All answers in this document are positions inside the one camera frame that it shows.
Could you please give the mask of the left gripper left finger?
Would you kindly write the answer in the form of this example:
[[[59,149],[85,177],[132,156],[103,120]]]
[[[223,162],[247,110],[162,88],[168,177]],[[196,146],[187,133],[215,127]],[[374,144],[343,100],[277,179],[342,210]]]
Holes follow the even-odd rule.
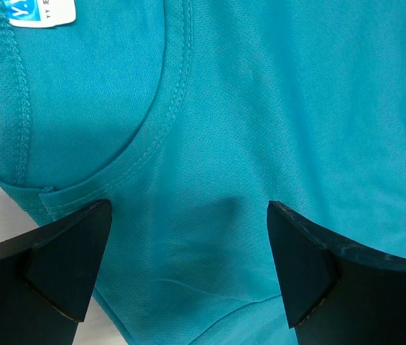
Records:
[[[84,322],[109,238],[99,200],[0,243],[0,344],[71,344]]]

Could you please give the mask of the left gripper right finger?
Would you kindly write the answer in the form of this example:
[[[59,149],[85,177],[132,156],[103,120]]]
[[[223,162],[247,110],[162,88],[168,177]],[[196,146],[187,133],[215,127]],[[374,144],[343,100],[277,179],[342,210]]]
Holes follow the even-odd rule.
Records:
[[[267,231],[299,344],[406,344],[406,259],[272,201]]]

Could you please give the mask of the teal t-shirt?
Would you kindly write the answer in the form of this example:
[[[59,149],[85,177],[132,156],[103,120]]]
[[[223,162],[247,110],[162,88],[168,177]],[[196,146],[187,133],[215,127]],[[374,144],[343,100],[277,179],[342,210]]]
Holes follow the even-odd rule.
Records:
[[[406,1],[0,1],[0,187],[109,199],[94,296],[128,344],[295,344],[279,201],[406,257]]]

